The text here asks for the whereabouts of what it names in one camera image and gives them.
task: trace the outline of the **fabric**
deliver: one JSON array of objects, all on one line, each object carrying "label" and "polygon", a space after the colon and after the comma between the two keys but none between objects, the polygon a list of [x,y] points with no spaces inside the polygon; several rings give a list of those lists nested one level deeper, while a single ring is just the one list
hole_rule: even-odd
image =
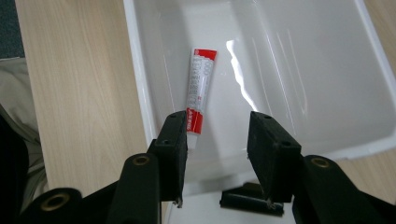
[{"label": "fabric", "polygon": [[0,115],[27,147],[29,168],[23,210],[49,190],[25,59],[0,61]]},{"label": "fabric", "polygon": [[3,210],[0,223],[14,223],[19,216],[28,165],[26,145],[0,117],[0,206]]}]

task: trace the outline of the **screw hole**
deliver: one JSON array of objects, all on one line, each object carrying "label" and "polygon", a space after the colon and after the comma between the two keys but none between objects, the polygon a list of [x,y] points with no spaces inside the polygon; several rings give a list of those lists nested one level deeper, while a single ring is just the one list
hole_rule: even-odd
[{"label": "screw hole", "polygon": [[49,197],[44,201],[40,208],[45,212],[54,211],[58,208],[64,206],[70,200],[70,195],[68,193],[58,193]]},{"label": "screw hole", "polygon": [[328,161],[323,160],[322,158],[319,158],[319,157],[313,158],[311,160],[311,162],[320,168],[329,168],[329,166],[330,166]]},{"label": "screw hole", "polygon": [[149,157],[147,156],[140,156],[137,158],[134,158],[133,163],[135,165],[146,165],[149,162]]}]

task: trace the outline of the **wooden table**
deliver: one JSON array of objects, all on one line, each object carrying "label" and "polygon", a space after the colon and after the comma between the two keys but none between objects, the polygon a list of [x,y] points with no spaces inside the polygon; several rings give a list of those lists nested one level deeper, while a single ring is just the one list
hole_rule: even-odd
[{"label": "wooden table", "polygon": [[[86,196],[147,150],[121,0],[16,0],[51,189]],[[396,1],[366,0],[396,74]],[[358,186],[396,200],[396,149],[339,161]]]}]

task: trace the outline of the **tube label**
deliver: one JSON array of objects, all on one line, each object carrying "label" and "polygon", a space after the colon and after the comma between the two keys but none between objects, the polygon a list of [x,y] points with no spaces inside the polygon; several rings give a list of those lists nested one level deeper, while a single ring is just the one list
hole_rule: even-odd
[{"label": "tube label", "polygon": [[187,98],[187,132],[201,133],[205,101],[216,54],[212,49],[193,51]]}]

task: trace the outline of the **white plastic bin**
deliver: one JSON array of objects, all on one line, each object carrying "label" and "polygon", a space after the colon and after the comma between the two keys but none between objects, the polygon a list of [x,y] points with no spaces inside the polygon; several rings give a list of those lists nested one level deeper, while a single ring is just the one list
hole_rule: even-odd
[{"label": "white plastic bin", "polygon": [[[185,195],[191,196],[169,217],[174,223],[183,221],[183,213],[202,213],[196,223],[222,223],[212,219],[218,216],[227,217],[224,223],[245,220],[207,211],[210,206],[199,201],[254,178],[246,153],[252,110],[279,121],[304,155],[338,160],[396,147],[395,78],[363,1],[124,5],[148,143],[167,115],[186,108],[191,49],[218,51],[203,133],[188,158]],[[194,205],[187,205],[192,199]],[[178,214],[181,219],[172,219]]]}]

